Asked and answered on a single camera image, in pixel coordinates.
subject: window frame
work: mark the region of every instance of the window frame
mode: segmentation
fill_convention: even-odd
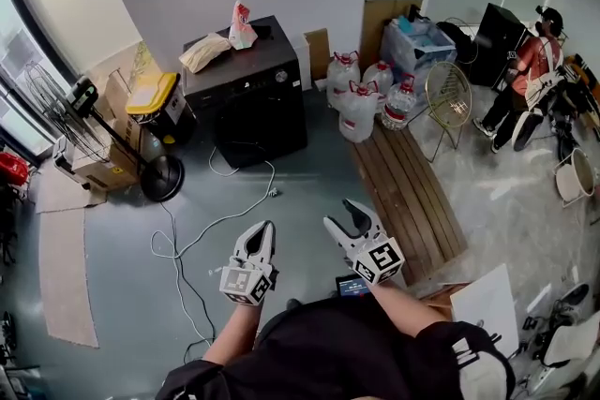
[[[53,44],[51,37],[44,30],[42,23],[36,17],[34,10],[28,4],[27,0],[11,0],[13,6],[17,10],[17,14],[20,16],[23,24],[32,35],[41,51],[48,57],[48,60],[54,65],[56,70],[63,76],[65,81],[69,85],[74,85],[78,79],[77,72],[75,69],[67,62],[67,60],[63,57],[63,55],[58,51],[56,46]],[[26,96],[24,96],[16,83],[9,77],[6,71],[0,68],[0,84],[7,91],[6,98],[9,103],[14,102],[25,111],[29,116],[31,116],[37,125],[33,124],[29,121],[26,116],[22,118],[32,127],[34,128],[42,137],[46,140],[49,140],[51,143],[52,138],[58,138],[60,133],[56,129],[56,127],[46,119],[39,111],[37,106],[35,106],[31,100],[29,100]],[[41,132],[39,127],[42,127],[45,132]],[[46,149],[39,155],[34,154],[29,149],[27,149],[24,145],[22,145],[17,139],[15,139],[12,135],[10,135],[5,129],[0,127],[0,138],[8,145],[12,150],[17,152],[20,156],[22,156],[27,162],[30,164],[39,167],[41,163],[52,156],[53,146]]]

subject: gray floor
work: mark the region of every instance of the gray floor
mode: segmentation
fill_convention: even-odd
[[[368,195],[337,131],[337,119],[324,96],[306,96],[308,148],[273,162],[274,186],[282,192],[241,218],[209,230],[184,256],[187,279],[205,298],[217,329],[233,306],[218,292],[219,274],[237,237],[254,223],[276,224],[277,289],[265,301],[262,321],[295,297],[313,301],[335,289],[335,276],[349,273],[342,251],[323,227],[323,216],[346,216],[341,199],[369,203]],[[213,145],[202,132],[180,153],[186,165],[182,191],[166,206],[176,218],[178,245],[188,244],[211,221],[245,210],[266,189],[266,165],[221,178],[208,168]],[[215,168],[228,171],[218,156]],[[140,190],[110,195],[109,202],[87,209],[85,248],[90,302],[100,349],[78,347],[46,334],[38,282],[38,216],[22,215],[18,265],[7,273],[2,306],[15,314],[20,363],[39,363],[53,400],[104,399],[111,395],[155,392],[167,372],[182,363],[188,343],[197,340],[175,289],[173,263],[153,257],[150,236],[170,234],[160,205],[146,202]],[[156,240],[164,253],[167,242]],[[190,315],[209,334],[200,302],[183,286]],[[201,356],[203,347],[193,350]]]
[[[492,101],[489,90],[475,89],[473,113],[484,113]],[[216,226],[185,255],[187,277],[205,297],[218,329],[232,306],[218,293],[219,275],[211,271],[227,262],[237,236],[257,221],[268,218],[276,223],[275,264],[281,271],[277,290],[266,300],[263,321],[291,297],[322,298],[333,289],[334,277],[348,272],[321,219],[345,216],[342,197],[363,202],[368,197],[338,134],[336,118],[323,102],[323,96],[314,93],[306,98],[308,148],[274,162],[274,185],[283,194],[245,217]],[[411,124],[411,131],[430,154],[438,127],[423,116]],[[597,164],[598,144],[593,139],[581,142]],[[488,142],[468,125],[458,150],[448,145],[444,140],[433,168],[455,208],[469,250],[415,291],[433,289],[438,281],[474,280],[506,262],[522,318],[526,305],[547,283],[552,283],[554,294],[570,286],[573,266],[581,280],[595,277],[598,230],[588,227],[593,213],[584,202],[562,208],[551,174],[556,164],[554,139],[535,141],[520,154],[506,147],[494,156]],[[212,220],[257,200],[269,178],[265,165],[218,177],[206,163],[211,150],[201,133],[180,153],[186,183],[167,204],[177,219],[180,248]],[[227,169],[220,160],[216,167]],[[2,306],[18,322],[20,363],[41,365],[53,400],[153,392],[167,371],[181,364],[186,345],[196,337],[181,311],[173,264],[150,253],[149,238],[157,229],[169,233],[169,217],[159,205],[146,203],[138,188],[110,195],[108,203],[88,209],[88,288],[100,344],[94,350],[46,334],[39,298],[38,217],[32,208],[23,211],[19,263],[6,274]],[[186,288],[184,292],[190,314],[201,331],[209,333],[199,302]],[[202,352],[203,347],[193,351],[196,356]]]

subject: fan base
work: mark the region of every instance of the fan base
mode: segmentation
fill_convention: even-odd
[[[184,164],[174,156],[158,156],[142,172],[142,192],[151,201],[166,201],[179,192],[184,183]]]

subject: beige rug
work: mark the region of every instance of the beige rug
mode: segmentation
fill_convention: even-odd
[[[48,334],[98,348],[87,293],[84,223],[84,209],[41,214],[39,283]]]
[[[36,214],[81,209],[106,201],[106,192],[84,190],[80,184],[69,179],[51,161],[39,169],[39,187],[36,198]]]

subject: water jug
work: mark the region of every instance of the water jug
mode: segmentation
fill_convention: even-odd
[[[403,82],[392,85],[383,107],[382,124],[390,130],[401,130],[406,125],[407,116],[416,103],[414,76],[405,74],[405,77]]]
[[[334,109],[341,109],[342,98],[348,91],[350,81],[360,82],[358,52],[334,53],[334,60],[327,68],[327,101]]]
[[[373,132],[378,97],[377,92],[366,85],[349,82],[339,113],[339,131],[346,139],[359,143],[370,137]]]
[[[373,64],[366,71],[363,76],[363,83],[371,85],[372,82],[377,84],[379,91],[379,99],[377,102],[377,112],[383,111],[385,106],[385,100],[387,99],[387,93],[394,83],[394,74],[392,68],[386,64],[383,60],[380,60],[377,64]]]

